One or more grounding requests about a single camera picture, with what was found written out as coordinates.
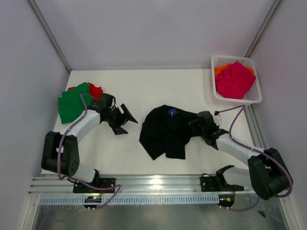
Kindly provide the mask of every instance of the pink cloth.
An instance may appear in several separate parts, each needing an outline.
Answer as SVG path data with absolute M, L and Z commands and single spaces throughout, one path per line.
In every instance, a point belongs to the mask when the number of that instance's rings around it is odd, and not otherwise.
M 256 76 L 237 61 L 215 77 L 216 91 L 226 98 L 242 99 L 255 80 Z

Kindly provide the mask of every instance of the gray floor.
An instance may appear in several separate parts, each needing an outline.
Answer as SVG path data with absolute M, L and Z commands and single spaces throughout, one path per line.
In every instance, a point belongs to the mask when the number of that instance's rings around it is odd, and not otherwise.
M 256 200 L 236 195 L 233 207 Z M 32 230 L 287 230 L 279 199 L 261 200 L 251 211 L 233 212 L 217 205 L 111 206 L 95 212 L 78 206 L 40 206 Z M 56 222 L 55 219 L 66 219 Z

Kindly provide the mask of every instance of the orange cloth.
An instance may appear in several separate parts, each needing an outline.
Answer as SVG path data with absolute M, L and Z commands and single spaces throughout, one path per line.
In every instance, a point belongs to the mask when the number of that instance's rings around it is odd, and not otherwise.
M 218 66 L 218 67 L 215 67 L 214 68 L 214 76 L 216 77 L 217 75 L 219 75 L 225 68 L 227 68 L 229 64 L 227 65 L 223 65 L 223 66 Z M 252 73 L 254 74 L 254 70 L 250 67 L 247 67 L 247 69 Z

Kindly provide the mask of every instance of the white wall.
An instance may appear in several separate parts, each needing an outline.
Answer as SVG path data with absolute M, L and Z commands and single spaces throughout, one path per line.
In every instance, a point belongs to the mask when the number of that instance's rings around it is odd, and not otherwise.
M 307 223 L 307 1 L 286 0 L 252 59 L 263 101 L 255 106 L 268 144 L 277 148 L 294 180 Z
M 14 230 L 40 173 L 68 73 L 25 0 L 0 1 L 0 229 Z
M 73 70 L 210 67 L 243 56 L 273 0 L 36 0 Z

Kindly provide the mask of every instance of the blue star logo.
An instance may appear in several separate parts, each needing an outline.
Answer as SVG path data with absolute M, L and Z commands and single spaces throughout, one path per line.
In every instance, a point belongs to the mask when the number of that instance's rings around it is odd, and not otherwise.
M 167 113 L 168 113 L 168 115 L 176 116 L 176 113 L 178 113 L 178 111 L 176 109 L 172 108 Z

